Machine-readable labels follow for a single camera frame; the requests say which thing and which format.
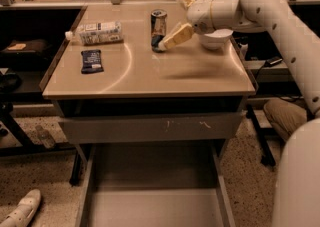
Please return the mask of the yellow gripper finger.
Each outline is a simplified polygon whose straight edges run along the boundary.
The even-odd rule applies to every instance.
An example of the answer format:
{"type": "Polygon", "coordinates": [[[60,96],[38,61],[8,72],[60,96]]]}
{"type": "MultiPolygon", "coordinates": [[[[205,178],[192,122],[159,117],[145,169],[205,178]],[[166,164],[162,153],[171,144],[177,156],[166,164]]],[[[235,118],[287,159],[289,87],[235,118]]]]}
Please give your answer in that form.
{"type": "Polygon", "coordinates": [[[178,23],[158,44],[160,51],[166,51],[191,39],[194,34],[192,25],[178,23]]]}
{"type": "Polygon", "coordinates": [[[176,2],[184,9],[188,10],[195,0],[176,0],[176,2]]]}

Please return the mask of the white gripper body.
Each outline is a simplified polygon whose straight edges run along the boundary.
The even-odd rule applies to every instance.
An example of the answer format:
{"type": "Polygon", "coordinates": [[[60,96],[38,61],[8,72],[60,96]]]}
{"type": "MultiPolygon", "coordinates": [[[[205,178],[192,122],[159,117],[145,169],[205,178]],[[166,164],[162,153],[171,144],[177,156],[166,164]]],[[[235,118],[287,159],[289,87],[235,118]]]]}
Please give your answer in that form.
{"type": "Polygon", "coordinates": [[[213,0],[196,0],[187,10],[187,20],[194,32],[203,35],[214,31],[211,18],[211,5],[213,0]]]}

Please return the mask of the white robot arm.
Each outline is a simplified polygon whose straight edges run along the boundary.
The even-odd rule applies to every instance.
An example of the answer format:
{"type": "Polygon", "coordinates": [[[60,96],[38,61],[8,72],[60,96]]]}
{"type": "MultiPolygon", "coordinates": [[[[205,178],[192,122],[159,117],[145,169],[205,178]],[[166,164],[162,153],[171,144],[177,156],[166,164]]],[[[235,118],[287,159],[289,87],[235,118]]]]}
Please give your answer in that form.
{"type": "Polygon", "coordinates": [[[186,10],[157,45],[166,51],[193,34],[219,29],[266,31],[282,55],[314,118],[284,146],[274,196],[272,227],[320,227],[320,40],[287,0],[177,0],[186,10]]]}

